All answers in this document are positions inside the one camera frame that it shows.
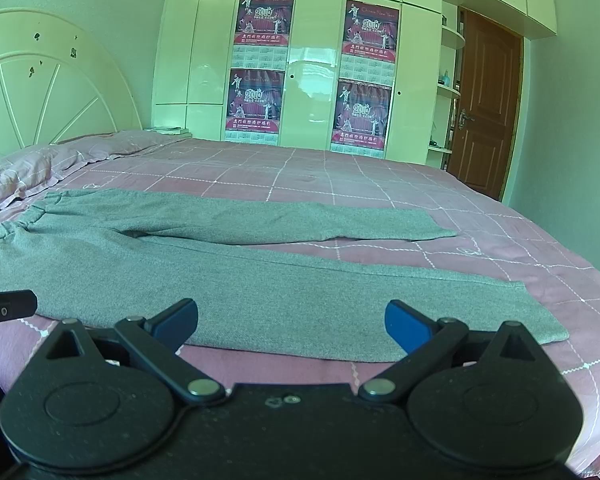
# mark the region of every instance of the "book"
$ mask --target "book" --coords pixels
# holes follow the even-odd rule
[[[149,128],[146,128],[146,130],[165,135],[180,135],[189,133],[187,128],[181,128],[179,126],[150,126]]]

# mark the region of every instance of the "white headboard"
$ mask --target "white headboard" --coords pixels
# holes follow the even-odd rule
[[[122,73],[89,34],[42,10],[0,10],[0,156],[140,128]]]

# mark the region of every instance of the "metal pivot screw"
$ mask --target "metal pivot screw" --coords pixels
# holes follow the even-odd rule
[[[208,397],[215,394],[220,389],[220,384],[213,379],[196,379],[187,385],[187,390],[191,395],[198,397]]]
[[[362,387],[369,395],[373,396],[387,395],[395,390],[394,382],[389,379],[371,379]]]

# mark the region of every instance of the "wooden door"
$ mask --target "wooden door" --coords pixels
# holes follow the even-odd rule
[[[500,199],[520,92],[522,38],[466,10],[460,102],[447,171]]]

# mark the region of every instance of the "calendar poster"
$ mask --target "calendar poster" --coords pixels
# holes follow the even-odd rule
[[[240,0],[232,68],[286,69],[294,0]]]
[[[340,77],[393,86],[398,9],[347,0]]]
[[[283,83],[283,72],[232,69],[225,140],[277,144]]]
[[[390,102],[388,87],[340,79],[331,151],[382,157]],[[362,150],[351,151],[345,149],[346,146]]]

